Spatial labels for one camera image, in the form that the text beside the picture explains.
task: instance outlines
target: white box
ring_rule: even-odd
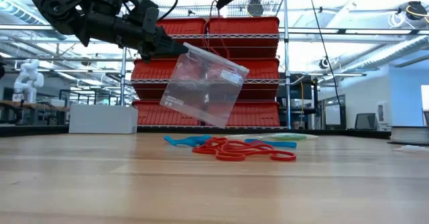
[[[79,105],[70,108],[69,133],[137,133],[134,107]]]

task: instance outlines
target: blue object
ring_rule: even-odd
[[[260,139],[246,139],[245,143],[251,143],[253,141],[262,141]],[[271,142],[271,141],[262,141],[264,144],[269,144],[273,147],[287,147],[287,148],[296,148],[296,142]]]
[[[192,136],[184,139],[172,139],[170,136],[165,135],[164,139],[169,142],[173,146],[177,145],[186,145],[195,148],[196,146],[201,146],[206,143],[208,139],[210,139],[210,135],[204,136]]]

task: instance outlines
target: ceiling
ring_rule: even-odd
[[[41,23],[47,23],[43,17],[35,9],[31,0],[8,0],[17,3],[23,9],[27,10],[30,14],[39,19]],[[174,0],[153,0],[161,9],[167,10],[167,8],[173,4]],[[212,0],[179,0],[178,7],[172,12],[170,17],[188,17],[188,9],[195,11],[197,17],[207,17],[210,11],[210,2]],[[420,21],[402,22],[401,25],[393,27],[389,24],[389,19],[394,17],[394,20],[400,21],[402,16],[393,16],[399,7],[407,5],[408,1],[421,1],[423,6],[429,4],[429,0],[314,0],[314,4],[317,10],[322,7],[321,13],[317,13],[321,27],[336,27],[336,28],[377,28],[377,29],[389,29],[389,28],[404,28],[408,29],[411,27],[417,29],[429,29],[426,21],[423,19]],[[245,13],[239,10],[241,5],[246,5],[248,0],[236,0],[232,2],[224,11],[221,12],[223,17],[238,17],[246,16]],[[280,25],[284,25],[284,14],[282,0],[261,0],[264,5],[264,16],[276,15],[280,19]],[[23,20],[16,18],[14,15],[10,15],[0,10],[0,23],[3,24],[23,24]],[[310,0],[288,0],[288,25],[290,27],[317,27],[312,4]],[[33,44],[47,49],[51,52],[58,50],[60,54],[64,54],[67,57],[99,57],[99,58],[121,58],[122,50],[116,45],[112,44],[90,44],[88,48],[85,48],[81,44],[67,43],[64,41],[59,44],[57,49],[56,42],[57,38],[49,37],[47,35],[35,34],[34,32],[9,32],[17,35],[23,39],[30,40]],[[289,57],[290,57],[290,70],[291,71],[304,71],[314,72],[320,70],[318,63],[320,59],[325,56],[324,48],[320,42],[320,37],[315,35],[303,35],[297,38],[291,36],[291,42],[289,44]],[[352,38],[350,36],[327,36],[326,37],[326,51],[330,59],[347,58],[353,60],[358,58],[363,53],[368,53],[371,49],[380,47],[381,39],[386,43],[391,42],[392,44],[398,42],[398,40],[405,40],[405,38],[398,38],[397,36],[358,36]],[[51,40],[50,44],[40,43],[38,40]],[[1,36],[0,42],[6,42],[9,40],[7,37]],[[68,36],[66,41],[76,40],[74,36]],[[364,43],[356,43],[354,41],[361,40]],[[27,48],[23,44],[14,44],[15,47],[20,48],[14,52],[8,52],[8,55],[19,56],[23,53],[23,49]],[[45,52],[35,51],[33,53],[41,56],[46,55]],[[131,56],[135,57],[136,51],[130,51]],[[284,71],[284,44],[279,44],[278,56],[280,58],[281,66],[279,71]],[[63,62],[64,66],[70,68],[84,68],[82,64],[76,62]],[[346,64],[347,62],[339,61],[339,64]],[[413,67],[425,67],[426,64],[419,63]],[[91,68],[94,69],[116,69],[121,68],[120,62],[95,62],[91,64]],[[133,64],[127,64],[127,70],[132,70]]]

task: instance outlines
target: clear ziplock bag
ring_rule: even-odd
[[[225,127],[249,69],[185,43],[161,105]]]

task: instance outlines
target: shelf post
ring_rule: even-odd
[[[290,70],[289,70],[289,30],[288,30],[288,0],[283,0],[284,5],[284,68],[286,76],[286,119],[288,129],[291,129],[290,119]]]
[[[122,49],[122,67],[121,67],[121,106],[125,106],[125,73],[127,68],[127,48]]]

